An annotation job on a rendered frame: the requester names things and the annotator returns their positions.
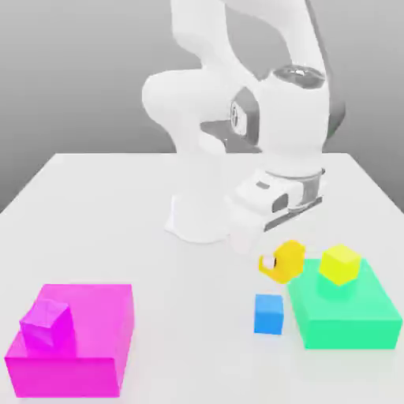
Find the small yellow cube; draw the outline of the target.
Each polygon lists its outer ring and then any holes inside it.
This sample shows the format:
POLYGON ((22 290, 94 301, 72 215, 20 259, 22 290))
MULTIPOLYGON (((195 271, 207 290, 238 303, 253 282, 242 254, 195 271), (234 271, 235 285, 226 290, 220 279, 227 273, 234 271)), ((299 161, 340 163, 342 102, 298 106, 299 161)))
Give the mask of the small yellow cube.
POLYGON ((351 248, 339 244, 323 252, 319 273, 337 286, 355 280, 361 266, 361 256, 351 248))

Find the small magenta cube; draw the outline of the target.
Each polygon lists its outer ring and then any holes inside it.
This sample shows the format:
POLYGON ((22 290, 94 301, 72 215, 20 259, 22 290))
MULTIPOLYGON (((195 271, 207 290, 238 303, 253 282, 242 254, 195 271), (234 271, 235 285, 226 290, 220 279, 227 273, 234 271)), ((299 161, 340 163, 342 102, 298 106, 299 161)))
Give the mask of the small magenta cube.
POLYGON ((28 357, 72 358, 77 355, 73 316, 65 302, 37 298, 20 319, 20 331, 28 357))

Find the large green box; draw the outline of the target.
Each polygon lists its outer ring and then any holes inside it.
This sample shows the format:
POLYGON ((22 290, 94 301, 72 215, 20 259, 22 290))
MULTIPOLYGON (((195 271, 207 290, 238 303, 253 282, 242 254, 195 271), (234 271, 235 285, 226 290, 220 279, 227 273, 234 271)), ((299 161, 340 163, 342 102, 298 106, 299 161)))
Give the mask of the large green box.
POLYGON ((336 286, 319 272, 320 260, 305 260, 303 272, 287 286, 307 349, 395 348, 402 317, 367 260, 358 277, 336 286))

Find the small blue cube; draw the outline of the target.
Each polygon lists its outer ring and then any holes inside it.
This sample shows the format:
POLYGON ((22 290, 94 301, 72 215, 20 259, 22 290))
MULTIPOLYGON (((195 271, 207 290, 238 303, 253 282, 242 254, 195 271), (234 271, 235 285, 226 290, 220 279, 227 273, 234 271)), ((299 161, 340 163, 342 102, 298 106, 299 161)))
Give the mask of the small blue cube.
POLYGON ((277 294, 257 294, 254 310, 254 332, 281 335, 283 321, 282 296, 277 294))

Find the large magenta box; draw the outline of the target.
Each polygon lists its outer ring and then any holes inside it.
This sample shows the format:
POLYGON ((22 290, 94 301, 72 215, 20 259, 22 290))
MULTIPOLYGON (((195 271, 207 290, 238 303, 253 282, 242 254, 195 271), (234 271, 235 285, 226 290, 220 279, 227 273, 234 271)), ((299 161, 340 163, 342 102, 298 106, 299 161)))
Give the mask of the large magenta box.
POLYGON ((45 284, 37 298, 70 306, 77 355, 28 357, 19 330, 5 356, 15 395, 18 398, 119 397, 134 329, 131 285, 45 284))

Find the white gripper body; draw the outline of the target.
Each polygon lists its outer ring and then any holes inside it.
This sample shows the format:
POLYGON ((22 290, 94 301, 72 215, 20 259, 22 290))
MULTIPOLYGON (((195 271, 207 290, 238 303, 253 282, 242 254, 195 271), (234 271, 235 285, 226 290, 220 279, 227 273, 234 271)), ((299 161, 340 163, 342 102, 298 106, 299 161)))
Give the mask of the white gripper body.
POLYGON ((230 244, 238 253, 249 254, 264 233, 314 208, 322 202, 323 197, 318 196, 313 202, 303 208, 295 210, 286 208, 281 210, 280 213, 262 215, 253 212, 251 208, 243 207, 240 203, 227 197, 226 206, 230 219, 230 244))

